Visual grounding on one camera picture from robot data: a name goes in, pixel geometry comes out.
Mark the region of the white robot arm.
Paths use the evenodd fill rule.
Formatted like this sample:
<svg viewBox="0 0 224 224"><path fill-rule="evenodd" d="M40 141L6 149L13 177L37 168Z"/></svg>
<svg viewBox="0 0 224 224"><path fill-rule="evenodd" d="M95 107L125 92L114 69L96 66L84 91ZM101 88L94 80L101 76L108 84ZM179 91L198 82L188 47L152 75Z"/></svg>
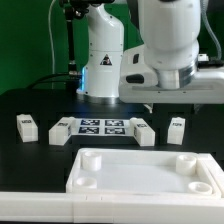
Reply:
<svg viewBox="0 0 224 224"><path fill-rule="evenodd" d="M206 0L136 0L143 44L123 49L122 23L104 4L89 7L88 63L77 93L96 103L224 103L224 66L199 66Z"/></svg>

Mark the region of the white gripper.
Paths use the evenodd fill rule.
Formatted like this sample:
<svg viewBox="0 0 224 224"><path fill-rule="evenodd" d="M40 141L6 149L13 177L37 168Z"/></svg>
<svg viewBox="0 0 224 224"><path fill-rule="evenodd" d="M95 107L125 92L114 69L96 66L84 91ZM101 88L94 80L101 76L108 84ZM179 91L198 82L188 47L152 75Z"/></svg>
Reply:
<svg viewBox="0 0 224 224"><path fill-rule="evenodd" d="M224 66L159 72L144 62L144 46L122 58L119 97L126 103L223 104Z"/></svg>

